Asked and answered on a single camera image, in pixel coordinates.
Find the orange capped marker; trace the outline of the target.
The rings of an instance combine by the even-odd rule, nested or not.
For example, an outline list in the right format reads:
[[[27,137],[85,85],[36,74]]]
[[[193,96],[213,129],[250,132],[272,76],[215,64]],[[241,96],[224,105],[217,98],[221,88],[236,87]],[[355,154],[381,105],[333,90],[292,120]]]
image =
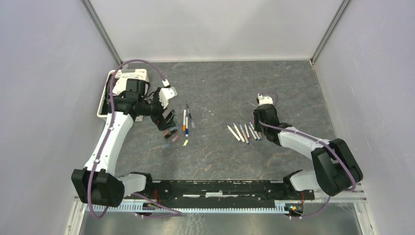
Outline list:
[[[187,116],[187,110],[184,109],[183,110],[183,128],[182,128],[183,132],[185,132],[185,117],[186,116]]]

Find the marker one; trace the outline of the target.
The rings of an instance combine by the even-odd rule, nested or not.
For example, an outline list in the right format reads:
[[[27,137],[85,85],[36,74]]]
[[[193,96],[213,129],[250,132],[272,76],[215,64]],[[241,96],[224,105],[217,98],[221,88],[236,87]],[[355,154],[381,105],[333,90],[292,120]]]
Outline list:
[[[248,128],[249,128],[249,130],[250,130],[250,132],[251,132],[252,138],[253,138],[254,140],[258,140],[258,138],[257,138],[257,136],[256,136],[256,134],[255,134],[255,132],[254,132],[254,130],[251,128],[251,126],[250,126],[250,125],[248,125]]]

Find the pink clear cap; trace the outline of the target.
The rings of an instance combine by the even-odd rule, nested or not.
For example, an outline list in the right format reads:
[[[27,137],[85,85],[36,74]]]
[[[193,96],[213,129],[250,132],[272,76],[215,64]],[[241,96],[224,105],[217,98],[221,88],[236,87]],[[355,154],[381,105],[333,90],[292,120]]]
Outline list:
[[[175,141],[177,141],[178,139],[179,139],[179,135],[176,135],[175,137],[173,137],[173,139],[171,140],[172,142],[175,142]]]

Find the green capped marker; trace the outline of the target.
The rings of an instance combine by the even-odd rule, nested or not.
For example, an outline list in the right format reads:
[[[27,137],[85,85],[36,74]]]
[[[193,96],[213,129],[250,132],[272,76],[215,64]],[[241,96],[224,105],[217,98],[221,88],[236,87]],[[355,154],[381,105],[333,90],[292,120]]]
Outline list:
[[[235,128],[235,130],[237,132],[238,137],[241,139],[242,142],[245,142],[245,138],[243,137],[243,135],[241,134],[240,130],[238,129],[238,126],[235,123],[233,123],[233,126],[234,126],[234,128]]]

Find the blue capped marker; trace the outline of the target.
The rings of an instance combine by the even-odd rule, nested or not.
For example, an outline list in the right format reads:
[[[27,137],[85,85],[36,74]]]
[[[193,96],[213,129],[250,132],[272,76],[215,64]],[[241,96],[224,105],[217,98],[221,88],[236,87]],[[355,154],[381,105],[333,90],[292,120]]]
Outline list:
[[[188,130],[188,117],[185,117],[185,136],[189,136],[189,130]]]

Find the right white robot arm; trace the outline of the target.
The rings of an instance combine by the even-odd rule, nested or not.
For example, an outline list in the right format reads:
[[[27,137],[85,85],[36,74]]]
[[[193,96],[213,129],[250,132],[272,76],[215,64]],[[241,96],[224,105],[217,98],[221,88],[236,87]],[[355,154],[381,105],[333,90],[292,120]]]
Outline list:
[[[363,173],[343,139],[320,139],[280,122],[272,104],[258,106],[253,115],[255,131],[261,132],[268,141],[312,161],[313,170],[298,170],[284,178],[287,183],[282,192],[287,199],[295,200],[305,190],[322,190],[333,197],[342,191],[354,190],[363,180]]]

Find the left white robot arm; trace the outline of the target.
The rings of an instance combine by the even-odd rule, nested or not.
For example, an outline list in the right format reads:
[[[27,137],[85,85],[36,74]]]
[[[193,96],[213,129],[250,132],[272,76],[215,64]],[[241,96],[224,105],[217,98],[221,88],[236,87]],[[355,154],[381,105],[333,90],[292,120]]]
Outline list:
[[[116,162],[124,140],[139,116],[150,117],[160,131],[174,126],[174,111],[164,112],[170,99],[177,96],[174,87],[164,82],[149,98],[149,82],[127,79],[126,86],[110,102],[106,124],[98,144],[82,169],[75,169],[72,183],[80,200],[85,204],[118,207],[123,198],[136,193],[149,199],[154,193],[149,173],[131,172],[115,177]]]

